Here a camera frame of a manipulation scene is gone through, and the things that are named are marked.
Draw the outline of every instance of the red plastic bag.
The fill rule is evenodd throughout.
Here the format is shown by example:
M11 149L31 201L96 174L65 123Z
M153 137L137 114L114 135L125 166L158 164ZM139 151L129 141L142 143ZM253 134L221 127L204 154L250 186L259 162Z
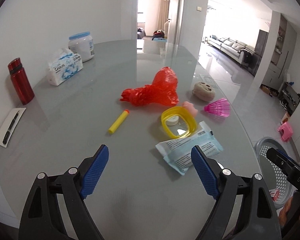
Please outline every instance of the red plastic bag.
M179 102L177 85L178 78L175 72L169 67L164 67L156 73L151 85L125 89L120 101L128 101L134 106L144 106L150 103L175 106Z

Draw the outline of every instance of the laundry basket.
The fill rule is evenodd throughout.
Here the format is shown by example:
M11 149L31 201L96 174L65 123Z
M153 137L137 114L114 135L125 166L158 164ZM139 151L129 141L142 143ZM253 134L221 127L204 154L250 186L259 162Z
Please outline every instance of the laundry basket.
M254 147L268 189L279 189L279 197L274 201L274 206L276 209L280 209L290 198L292 185L287 181L287 176L282 173L281 169L267 159L266 153L269 148L287 153L281 144L271 137L263 137Z

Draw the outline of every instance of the pink shuttlecock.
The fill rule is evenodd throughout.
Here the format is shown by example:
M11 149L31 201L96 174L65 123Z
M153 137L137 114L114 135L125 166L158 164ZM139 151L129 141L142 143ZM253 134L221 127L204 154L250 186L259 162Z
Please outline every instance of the pink shuttlecock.
M226 98L221 98L205 106L204 111L210 114L215 114L222 117L228 117L230 115L230 103Z

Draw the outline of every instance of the red thermos bottle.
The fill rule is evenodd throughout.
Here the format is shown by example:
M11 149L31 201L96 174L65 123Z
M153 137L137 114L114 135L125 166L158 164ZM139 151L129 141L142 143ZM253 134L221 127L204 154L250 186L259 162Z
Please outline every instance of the red thermos bottle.
M21 103L23 105L28 104L34 98L34 93L30 86L25 69L21 64L20 58L18 57L12 60L8 65L8 69L10 71L11 81Z

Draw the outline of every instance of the beige curtain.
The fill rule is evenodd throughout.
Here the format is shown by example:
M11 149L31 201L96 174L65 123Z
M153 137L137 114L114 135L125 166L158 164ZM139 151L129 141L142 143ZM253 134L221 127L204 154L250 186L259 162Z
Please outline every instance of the beige curtain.
M158 14L157 30L163 30L168 19L169 1L161 0Z

